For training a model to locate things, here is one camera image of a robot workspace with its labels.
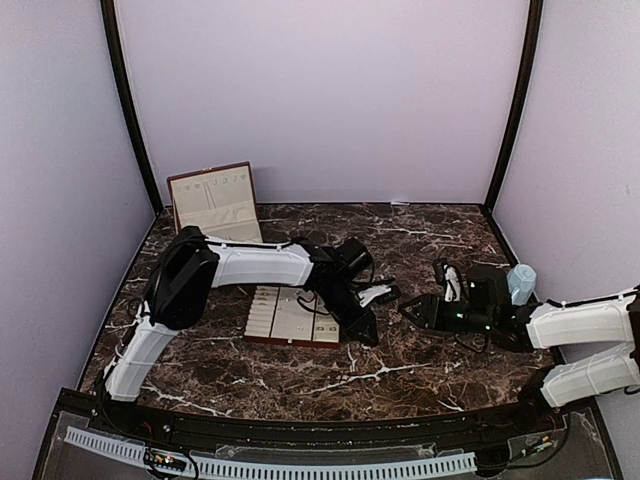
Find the beige jewelry tray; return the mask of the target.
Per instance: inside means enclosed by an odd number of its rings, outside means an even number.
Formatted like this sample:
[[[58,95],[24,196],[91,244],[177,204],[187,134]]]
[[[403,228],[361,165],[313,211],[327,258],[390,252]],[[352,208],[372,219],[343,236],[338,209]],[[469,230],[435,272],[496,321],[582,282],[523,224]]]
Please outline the beige jewelry tray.
[[[243,337],[255,343],[338,348],[340,327],[316,294],[296,287],[258,286]]]

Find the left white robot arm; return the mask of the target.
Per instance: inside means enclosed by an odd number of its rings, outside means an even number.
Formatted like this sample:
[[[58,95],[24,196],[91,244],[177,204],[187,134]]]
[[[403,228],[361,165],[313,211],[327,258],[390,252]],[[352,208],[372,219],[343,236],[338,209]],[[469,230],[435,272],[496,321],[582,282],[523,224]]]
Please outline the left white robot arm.
[[[207,236],[195,226],[181,229],[152,268],[136,301],[132,325],[96,381],[97,393],[109,399],[101,411],[103,421],[120,436],[140,429],[140,412],[127,402],[137,399],[166,347],[201,320],[217,291],[239,286],[298,288],[320,299],[348,338],[377,345],[372,305],[391,287],[359,280],[372,266],[371,254],[356,238],[337,246],[304,236],[252,243]]]

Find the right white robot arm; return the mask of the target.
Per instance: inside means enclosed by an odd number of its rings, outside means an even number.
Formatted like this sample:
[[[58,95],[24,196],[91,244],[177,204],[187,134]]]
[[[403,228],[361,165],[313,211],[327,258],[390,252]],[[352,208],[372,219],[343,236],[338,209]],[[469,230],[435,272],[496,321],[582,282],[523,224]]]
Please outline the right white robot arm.
[[[610,342],[612,348],[534,374],[510,413],[521,434],[579,399],[625,389],[639,390],[639,290],[576,302],[531,302],[535,273],[526,265],[510,272],[486,264],[461,275],[445,260],[434,265],[442,295],[423,294],[400,305],[416,326],[437,332],[481,334],[486,342],[516,353],[569,344]]]

